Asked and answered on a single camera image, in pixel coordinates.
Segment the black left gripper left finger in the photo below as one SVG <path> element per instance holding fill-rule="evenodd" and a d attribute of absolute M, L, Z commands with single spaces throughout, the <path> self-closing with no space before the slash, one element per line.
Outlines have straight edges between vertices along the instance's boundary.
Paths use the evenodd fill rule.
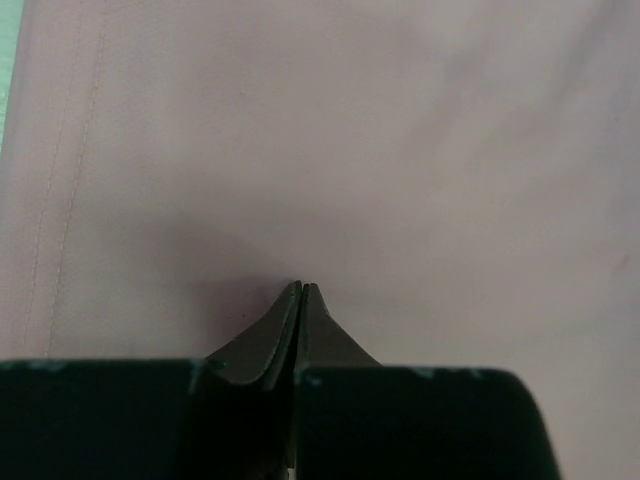
<path fill-rule="evenodd" d="M 206 358 L 1 365 L 5 479 L 283 479 L 302 285 Z"/>

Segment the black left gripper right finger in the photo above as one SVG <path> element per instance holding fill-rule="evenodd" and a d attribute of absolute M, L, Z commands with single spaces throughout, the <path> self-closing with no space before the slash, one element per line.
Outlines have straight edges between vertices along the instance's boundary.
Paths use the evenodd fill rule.
<path fill-rule="evenodd" d="M 301 479 L 557 479 L 526 385 L 496 369 L 384 366 L 305 286 L 295 368 Z"/>

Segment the pink t shirt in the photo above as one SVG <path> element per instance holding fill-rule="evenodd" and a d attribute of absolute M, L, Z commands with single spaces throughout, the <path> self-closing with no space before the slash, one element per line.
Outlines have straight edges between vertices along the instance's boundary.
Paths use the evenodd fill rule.
<path fill-rule="evenodd" d="M 203 356 L 296 279 L 637 478 L 638 3 L 26 2 L 2 356 Z"/>

